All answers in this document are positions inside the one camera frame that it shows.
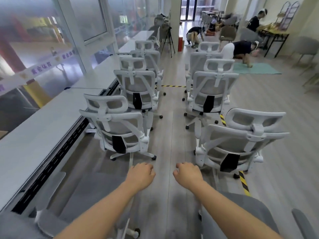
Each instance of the green mat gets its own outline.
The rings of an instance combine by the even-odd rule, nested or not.
[[[237,74],[281,74],[266,63],[254,63],[252,68],[248,68],[243,63],[235,63],[233,72]]]

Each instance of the white desk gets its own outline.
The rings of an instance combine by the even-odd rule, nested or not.
[[[114,69],[120,69],[117,55],[108,57],[73,85],[77,88],[64,90],[0,140],[0,210],[81,117],[78,110],[87,109],[83,94],[99,95],[109,88]]]
[[[141,31],[134,37],[130,38],[129,41],[119,49],[119,53],[130,53],[131,50],[135,50],[135,40],[147,40],[154,31]]]

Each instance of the camera tripod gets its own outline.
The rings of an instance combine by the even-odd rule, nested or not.
[[[165,41],[164,41],[163,48],[162,48],[162,52],[163,52],[165,44],[167,43],[167,44],[169,44],[169,49],[171,51],[171,57],[172,57],[172,45],[173,45],[174,53],[175,53],[175,48],[174,48],[174,43],[173,43],[173,39],[172,39],[171,29],[172,28],[169,27],[168,32],[166,34]]]

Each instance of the fist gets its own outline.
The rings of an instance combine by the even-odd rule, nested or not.
[[[145,162],[138,163],[130,167],[124,183],[132,189],[134,193],[137,193],[147,188],[153,182],[155,175],[153,165]]]
[[[173,175],[176,181],[184,188],[192,191],[193,186],[203,181],[202,173],[199,167],[192,163],[177,163]]]

